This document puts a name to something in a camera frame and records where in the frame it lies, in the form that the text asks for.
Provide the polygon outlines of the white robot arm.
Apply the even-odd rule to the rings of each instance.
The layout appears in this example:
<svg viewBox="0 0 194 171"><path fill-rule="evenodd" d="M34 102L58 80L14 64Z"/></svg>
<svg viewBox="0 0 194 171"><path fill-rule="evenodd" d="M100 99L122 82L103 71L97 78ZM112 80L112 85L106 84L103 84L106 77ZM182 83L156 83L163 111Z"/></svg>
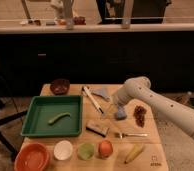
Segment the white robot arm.
<svg viewBox="0 0 194 171"><path fill-rule="evenodd" d="M147 77L127 79L113 94L112 99L116 105L125 106L133 98L146 103L164 114L187 135L194 139L194 109L182 105L153 92L151 82Z"/></svg>

